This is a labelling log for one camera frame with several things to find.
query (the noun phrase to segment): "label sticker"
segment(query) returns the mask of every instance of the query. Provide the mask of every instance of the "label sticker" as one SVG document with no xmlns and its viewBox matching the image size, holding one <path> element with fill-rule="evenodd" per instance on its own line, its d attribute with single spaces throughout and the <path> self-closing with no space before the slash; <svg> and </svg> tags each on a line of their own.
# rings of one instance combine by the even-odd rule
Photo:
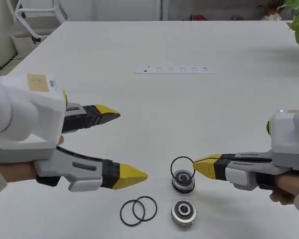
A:
<svg viewBox="0 0 299 239">
<path fill-rule="evenodd" d="M 45 75 L 27 74 L 26 77 L 30 91 L 49 92 Z"/>
</svg>

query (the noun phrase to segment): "table surface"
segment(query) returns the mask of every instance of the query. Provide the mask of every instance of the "table surface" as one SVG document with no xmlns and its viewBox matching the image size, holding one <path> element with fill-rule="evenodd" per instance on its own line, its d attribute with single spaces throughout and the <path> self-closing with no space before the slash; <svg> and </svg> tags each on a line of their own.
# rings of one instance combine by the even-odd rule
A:
<svg viewBox="0 0 299 239">
<path fill-rule="evenodd" d="M 137 75 L 143 64 L 206 65 L 216 75 Z M 64 147 L 132 165 L 147 181 L 112 191 L 70 193 L 34 181 L 0 194 L 0 239 L 299 239 L 299 212 L 269 191 L 236 190 L 197 174 L 186 195 L 197 221 L 181 230 L 170 207 L 177 156 L 266 151 L 266 122 L 278 109 L 299 109 L 299 46 L 284 22 L 67 22 L 11 75 L 55 74 L 69 101 L 104 104 L 122 117 L 65 136 Z M 186 161 L 175 169 L 190 169 Z M 154 220 L 128 228 L 121 205 L 141 195 L 158 204 Z M 146 204 L 150 216 L 153 206 Z M 131 212 L 124 210 L 126 220 Z"/>
</svg>

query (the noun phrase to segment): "power strip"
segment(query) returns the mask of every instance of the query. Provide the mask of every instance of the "power strip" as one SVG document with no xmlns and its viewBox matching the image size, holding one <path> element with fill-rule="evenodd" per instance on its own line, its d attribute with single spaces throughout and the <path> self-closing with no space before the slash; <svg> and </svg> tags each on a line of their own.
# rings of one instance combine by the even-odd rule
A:
<svg viewBox="0 0 299 239">
<path fill-rule="evenodd" d="M 217 74 L 206 66 L 140 66 L 136 74 Z"/>
</svg>

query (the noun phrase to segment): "o-ring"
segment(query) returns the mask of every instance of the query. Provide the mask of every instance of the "o-ring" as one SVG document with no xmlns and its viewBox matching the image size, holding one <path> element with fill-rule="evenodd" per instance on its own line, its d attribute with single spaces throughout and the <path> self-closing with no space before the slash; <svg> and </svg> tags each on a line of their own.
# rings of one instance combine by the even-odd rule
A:
<svg viewBox="0 0 299 239">
<path fill-rule="evenodd" d="M 123 210 L 123 208 L 126 206 L 126 204 L 128 204 L 128 203 L 134 203 L 134 204 L 133 204 L 133 210 L 134 210 L 134 205 L 135 205 L 135 203 L 138 203 L 138 204 L 140 204 L 140 205 L 142 206 L 142 208 L 143 208 L 143 216 L 142 216 L 141 219 L 139 219 L 139 222 L 134 223 L 134 224 L 128 224 L 127 222 L 125 222 L 125 221 L 123 220 L 123 217 L 122 217 L 122 210 Z M 120 210 L 120 218 L 121 218 L 121 221 L 122 221 L 122 223 L 124 223 L 124 224 L 125 224 L 126 226 L 128 226 L 128 227 L 135 227 L 135 226 L 137 226 L 138 224 L 140 224 L 140 223 L 143 221 L 144 217 L 145 217 L 145 207 L 144 207 L 144 204 L 141 203 L 141 202 L 138 201 L 138 200 L 128 200 L 128 201 L 125 202 L 125 203 L 122 205 L 122 207 L 121 207 L 121 210 Z"/>
<path fill-rule="evenodd" d="M 176 177 L 174 176 L 172 167 L 173 167 L 173 164 L 176 162 L 176 160 L 181 159 L 181 158 L 186 158 L 186 159 L 188 159 L 189 161 L 191 161 L 192 163 L 194 163 L 194 161 L 193 161 L 191 158 L 187 157 L 187 156 L 180 156 L 180 157 L 177 157 L 176 159 L 174 159 L 173 162 L 172 162 L 171 165 L 170 165 L 170 173 L 171 173 L 173 179 L 175 179 L 176 181 L 178 181 L 178 179 L 176 179 Z M 189 179 L 187 179 L 186 181 L 183 181 L 183 183 L 186 183 L 186 182 L 189 182 L 190 180 L 192 180 L 192 178 L 193 178 L 194 175 L 195 175 L 195 172 L 196 172 L 196 170 L 194 169 L 194 172 L 193 172 L 193 174 L 191 175 L 191 177 L 190 177 Z"/>
<path fill-rule="evenodd" d="M 148 199 L 152 200 L 153 203 L 155 204 L 155 212 L 154 212 L 153 216 L 151 216 L 151 217 L 148 218 L 148 219 L 144 219 L 144 217 L 143 217 L 143 218 L 139 218 L 139 217 L 136 215 L 136 213 L 135 213 L 135 204 L 136 204 L 136 202 L 139 202 L 139 200 L 142 199 L 142 198 L 148 198 Z M 149 197 L 149 196 L 141 196 L 141 197 L 137 198 L 137 199 L 135 200 L 135 202 L 133 203 L 132 211 L 133 211 L 133 215 L 134 215 L 134 217 L 136 217 L 138 220 L 140 220 L 141 222 L 148 222 L 148 221 L 152 220 L 152 219 L 156 216 L 156 214 L 157 214 L 157 203 L 156 203 L 156 201 L 155 201 L 153 198 L 151 198 L 151 197 Z"/>
</svg>

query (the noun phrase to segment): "chair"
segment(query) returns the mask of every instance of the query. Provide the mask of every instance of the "chair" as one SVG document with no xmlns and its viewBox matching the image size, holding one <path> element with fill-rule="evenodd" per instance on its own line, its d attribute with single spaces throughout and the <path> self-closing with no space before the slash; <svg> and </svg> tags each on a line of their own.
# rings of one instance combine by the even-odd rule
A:
<svg viewBox="0 0 299 239">
<path fill-rule="evenodd" d="M 33 36 L 36 39 L 47 38 L 63 22 L 68 15 L 61 7 L 59 0 L 53 0 L 53 7 L 50 9 L 27 9 L 21 8 L 21 0 L 6 0 L 12 14 L 14 24 L 11 28 L 11 35 L 15 38 Z M 38 16 L 23 18 L 24 14 L 51 13 L 51 16 Z"/>
</svg>

